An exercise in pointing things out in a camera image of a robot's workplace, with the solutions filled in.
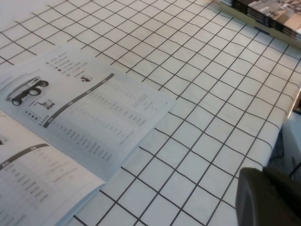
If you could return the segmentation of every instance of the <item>grid pattern tablecloth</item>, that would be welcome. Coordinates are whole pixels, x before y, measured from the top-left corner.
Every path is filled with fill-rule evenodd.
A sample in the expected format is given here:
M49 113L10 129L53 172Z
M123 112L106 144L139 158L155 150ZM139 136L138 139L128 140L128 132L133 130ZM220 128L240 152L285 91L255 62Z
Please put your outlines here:
M177 99L70 225L235 225L239 169L266 165L301 52L210 0L63 0L0 32L0 70L66 41Z

